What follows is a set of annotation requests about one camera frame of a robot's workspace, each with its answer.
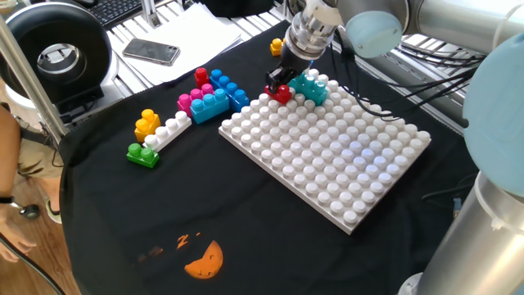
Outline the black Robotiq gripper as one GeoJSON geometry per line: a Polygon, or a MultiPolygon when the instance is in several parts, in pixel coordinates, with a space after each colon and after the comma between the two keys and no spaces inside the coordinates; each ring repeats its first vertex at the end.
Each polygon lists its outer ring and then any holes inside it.
{"type": "Polygon", "coordinates": [[[292,79],[309,68],[311,63],[311,60],[298,57],[285,43],[281,51],[280,66],[282,69],[268,71],[265,75],[266,84],[270,89],[277,89],[281,84],[288,84],[292,79]]]}

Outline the bare person hand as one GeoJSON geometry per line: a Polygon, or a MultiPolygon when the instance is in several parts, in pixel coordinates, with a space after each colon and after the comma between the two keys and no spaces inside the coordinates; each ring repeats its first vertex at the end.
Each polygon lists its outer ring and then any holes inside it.
{"type": "MultiPolygon", "coordinates": [[[[37,246],[37,243],[27,239],[20,231],[20,228],[12,222],[9,217],[8,206],[5,204],[1,205],[1,234],[24,254],[29,253],[37,246]]],[[[19,258],[3,244],[1,244],[1,257],[13,263],[19,260],[19,258]]]]}

